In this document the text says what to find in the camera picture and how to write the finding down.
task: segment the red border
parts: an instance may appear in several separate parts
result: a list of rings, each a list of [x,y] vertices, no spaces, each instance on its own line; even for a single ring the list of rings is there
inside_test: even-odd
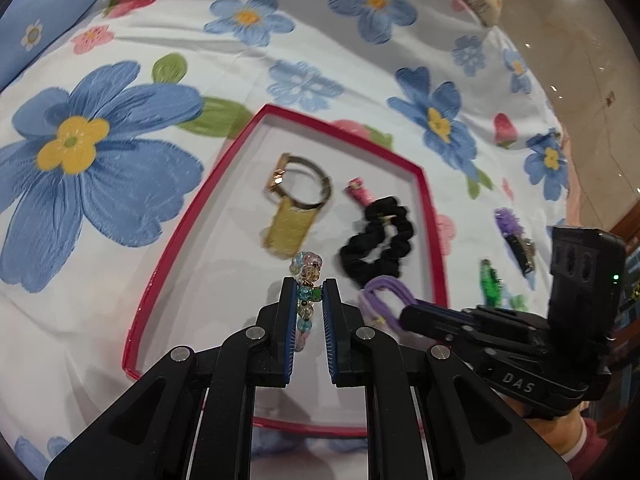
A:
[[[196,196],[191,202],[191,205],[187,208],[182,219],[180,220],[178,227],[175,229],[174,234],[171,236],[169,242],[164,248],[162,256],[156,265],[156,268],[146,285],[146,289],[140,299],[138,310],[133,318],[129,333],[127,334],[127,340],[124,345],[124,351],[122,353],[122,369],[125,373],[133,378],[139,379],[142,377],[142,372],[136,370],[136,363],[138,360],[138,349],[140,346],[140,339],[145,330],[146,322],[151,315],[158,295],[164,284],[164,280],[169,274],[169,271],[174,264],[175,259],[180,252],[182,244],[186,240],[191,227],[193,227],[198,215],[202,211],[202,208],[207,203],[209,196],[213,192],[214,188],[220,181],[220,178],[225,173],[226,169],[231,164],[231,161],[240,151],[240,148],[244,145],[246,140],[251,136],[252,131],[267,115],[274,115],[281,117],[288,121],[292,121],[303,126],[307,126],[324,134],[327,134],[335,139],[348,142],[353,146],[357,146],[369,153],[373,153],[385,160],[388,160],[392,164],[413,173],[418,183],[418,189],[420,191],[420,198],[422,202],[422,215],[426,226],[427,236],[430,247],[430,259],[431,259],[431,275],[433,277],[433,301],[436,304],[442,305],[448,308],[447,303],[447,283],[444,273],[444,266],[442,263],[442,254],[440,252],[440,239],[438,238],[438,228],[436,225],[435,213],[433,206],[431,205],[431,197],[429,194],[429,187],[427,181],[422,172],[422,168],[411,161],[390,152],[385,148],[371,142],[370,140],[362,137],[355,136],[349,132],[333,126],[332,124],[325,123],[316,118],[309,117],[303,114],[299,114],[286,108],[281,108],[275,105],[264,105],[260,111],[254,116],[254,118],[247,124],[242,133],[238,136],[235,142],[229,147],[226,153],[222,156],[219,163],[211,171],[211,174],[206,179],[200,190],[196,193]],[[313,433],[321,434],[324,436],[366,436],[366,428],[342,428],[342,427],[329,427],[329,426],[308,426],[306,424],[296,424],[292,422],[283,422],[277,420],[270,420],[267,418],[254,417],[254,424],[263,426],[265,428],[273,428],[276,430],[290,431],[293,433]]]

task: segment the red-rimmed tray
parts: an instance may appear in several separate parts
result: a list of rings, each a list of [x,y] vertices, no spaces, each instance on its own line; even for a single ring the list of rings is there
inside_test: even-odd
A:
[[[412,252],[402,261],[402,280],[417,298],[447,306],[438,232],[422,169],[336,126],[266,105],[222,156],[160,257],[127,336],[122,356],[127,375],[139,378],[179,344],[196,351],[218,346],[253,324],[260,307],[277,300],[289,262],[265,251],[261,240],[276,211],[264,184],[282,152],[311,158],[333,181],[331,201],[302,246],[323,257],[321,279],[335,277],[342,298],[355,304],[356,287],[342,274],[335,255],[361,227],[362,210],[342,192],[360,176],[375,195],[395,195],[410,210],[416,235]],[[304,174],[287,171],[287,183],[297,196],[309,192]],[[295,355],[291,384],[256,392],[254,423],[324,436],[366,435],[364,393],[331,384],[321,322],[305,350]]]

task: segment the purple hair tie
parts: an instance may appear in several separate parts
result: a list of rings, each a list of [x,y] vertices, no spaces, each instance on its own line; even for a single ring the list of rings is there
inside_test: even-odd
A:
[[[382,316],[391,329],[396,333],[404,332],[388,305],[376,295],[377,290],[385,289],[394,293],[404,303],[404,306],[417,303],[411,291],[406,288],[406,285],[393,276],[378,276],[369,280],[360,291],[360,295],[366,307]]]

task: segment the floral tablecloth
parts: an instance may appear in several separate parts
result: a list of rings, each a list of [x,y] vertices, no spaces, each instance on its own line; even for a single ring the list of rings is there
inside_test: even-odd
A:
[[[486,258],[504,306],[545,313],[559,122],[460,0],[101,0],[0,95],[0,431],[37,471],[130,385],[122,346],[148,278],[267,102],[424,168],[451,308],[482,302]],[[527,278],[500,208],[536,244]]]

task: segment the pink hair clip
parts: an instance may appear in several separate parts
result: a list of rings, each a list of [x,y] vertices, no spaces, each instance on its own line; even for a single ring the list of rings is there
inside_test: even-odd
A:
[[[360,177],[356,177],[353,180],[350,180],[346,191],[362,207],[366,207],[371,202],[375,202],[376,200],[376,198],[369,192],[369,190],[364,187],[364,181]]]

